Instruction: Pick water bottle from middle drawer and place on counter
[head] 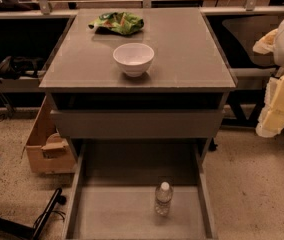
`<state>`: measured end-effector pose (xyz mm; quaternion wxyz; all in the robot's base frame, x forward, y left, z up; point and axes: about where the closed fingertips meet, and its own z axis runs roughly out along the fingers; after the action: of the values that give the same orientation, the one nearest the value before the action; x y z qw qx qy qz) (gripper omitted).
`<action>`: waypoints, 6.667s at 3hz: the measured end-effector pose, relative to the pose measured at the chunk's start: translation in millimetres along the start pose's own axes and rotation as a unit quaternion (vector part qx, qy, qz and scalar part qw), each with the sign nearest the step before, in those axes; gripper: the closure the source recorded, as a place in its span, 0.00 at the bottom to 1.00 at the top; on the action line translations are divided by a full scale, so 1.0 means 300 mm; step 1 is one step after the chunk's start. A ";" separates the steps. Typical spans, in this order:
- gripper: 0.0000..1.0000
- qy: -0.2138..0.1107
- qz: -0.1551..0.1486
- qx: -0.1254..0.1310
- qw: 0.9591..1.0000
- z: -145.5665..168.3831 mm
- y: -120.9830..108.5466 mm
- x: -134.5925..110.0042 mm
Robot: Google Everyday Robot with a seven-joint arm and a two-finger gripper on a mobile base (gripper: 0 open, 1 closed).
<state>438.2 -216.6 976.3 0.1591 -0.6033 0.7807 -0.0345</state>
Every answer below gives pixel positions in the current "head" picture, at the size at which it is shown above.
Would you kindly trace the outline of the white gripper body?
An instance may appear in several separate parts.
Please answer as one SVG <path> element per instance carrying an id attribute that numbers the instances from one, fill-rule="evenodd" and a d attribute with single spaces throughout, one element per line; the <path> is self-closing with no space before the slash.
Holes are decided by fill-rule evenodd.
<path id="1" fill-rule="evenodd" d="M 269 79 L 264 103 L 258 118 L 256 133 L 260 137 L 271 138 L 284 129 L 284 75 Z"/>

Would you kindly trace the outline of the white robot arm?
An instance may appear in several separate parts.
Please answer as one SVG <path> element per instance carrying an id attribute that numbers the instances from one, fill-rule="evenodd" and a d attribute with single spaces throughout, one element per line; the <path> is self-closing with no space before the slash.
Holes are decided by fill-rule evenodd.
<path id="1" fill-rule="evenodd" d="M 271 138 L 284 129 L 284 20 L 277 29 L 258 40 L 253 51 L 260 54 L 272 52 L 274 62 L 279 67 L 276 76 L 271 77 L 267 83 L 265 105 L 256 126 L 259 136 Z"/>

